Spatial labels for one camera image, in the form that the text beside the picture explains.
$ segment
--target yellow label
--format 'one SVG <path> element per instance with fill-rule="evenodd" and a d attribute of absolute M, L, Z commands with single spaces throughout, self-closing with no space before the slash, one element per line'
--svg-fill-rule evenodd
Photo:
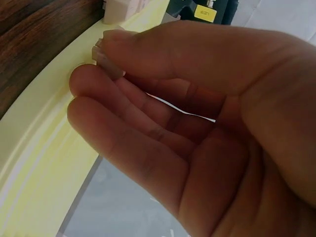
<path fill-rule="evenodd" d="M 214 22 L 217 11 L 206 6 L 197 5 L 194 17 L 208 22 Z"/>

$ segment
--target curved yellow edge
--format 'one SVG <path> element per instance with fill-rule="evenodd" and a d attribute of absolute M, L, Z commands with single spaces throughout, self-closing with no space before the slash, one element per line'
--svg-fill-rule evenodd
<path fill-rule="evenodd" d="M 151 1 L 120 24 L 141 32 L 162 21 L 169 0 Z M 31 82 L 0 120 L 0 237 L 54 237 L 98 154 L 70 127 L 72 70 L 92 63 L 97 22 Z"/>

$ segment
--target white surface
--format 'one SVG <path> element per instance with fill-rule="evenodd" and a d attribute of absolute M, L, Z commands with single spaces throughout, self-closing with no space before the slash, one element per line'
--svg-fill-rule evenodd
<path fill-rule="evenodd" d="M 316 0 L 240 0 L 235 26 L 277 30 L 316 45 Z M 187 237 L 142 188 L 102 161 L 65 234 L 68 237 Z"/>
<path fill-rule="evenodd" d="M 289 33 L 316 45 L 316 0 L 239 0 L 232 25 Z"/>

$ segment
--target black device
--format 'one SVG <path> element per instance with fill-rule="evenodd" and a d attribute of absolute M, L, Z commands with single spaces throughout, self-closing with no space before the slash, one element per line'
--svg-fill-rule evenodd
<path fill-rule="evenodd" d="M 238 0 L 170 0 L 167 13 L 181 20 L 230 25 Z"/>

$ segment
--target wooden surface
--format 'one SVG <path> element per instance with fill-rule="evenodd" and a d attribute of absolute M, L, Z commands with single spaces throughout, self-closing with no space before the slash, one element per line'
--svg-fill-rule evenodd
<path fill-rule="evenodd" d="M 0 0 L 0 119 L 59 52 L 102 18 L 102 3 Z"/>

